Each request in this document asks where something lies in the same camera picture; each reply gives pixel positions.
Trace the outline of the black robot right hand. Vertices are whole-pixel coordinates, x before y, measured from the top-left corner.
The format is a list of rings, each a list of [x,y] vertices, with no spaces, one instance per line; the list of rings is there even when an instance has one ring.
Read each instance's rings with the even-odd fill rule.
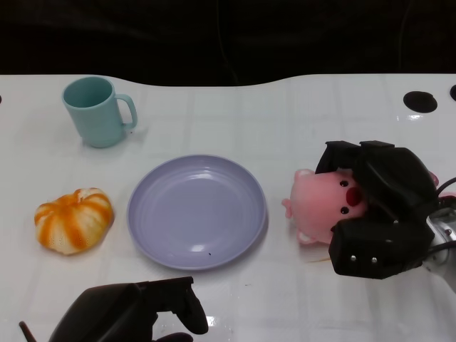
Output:
[[[421,160],[386,142],[328,142],[316,172],[340,169],[352,172],[368,208],[333,227],[329,255],[334,271],[385,279],[421,266],[435,236],[426,219],[439,205],[437,188]]]

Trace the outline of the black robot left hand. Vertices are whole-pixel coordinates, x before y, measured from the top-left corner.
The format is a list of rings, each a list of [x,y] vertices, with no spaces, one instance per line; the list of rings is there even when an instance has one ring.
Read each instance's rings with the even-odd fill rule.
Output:
[[[191,276],[86,289],[67,310],[51,341],[151,341],[161,312],[172,312],[193,334],[209,330]]]

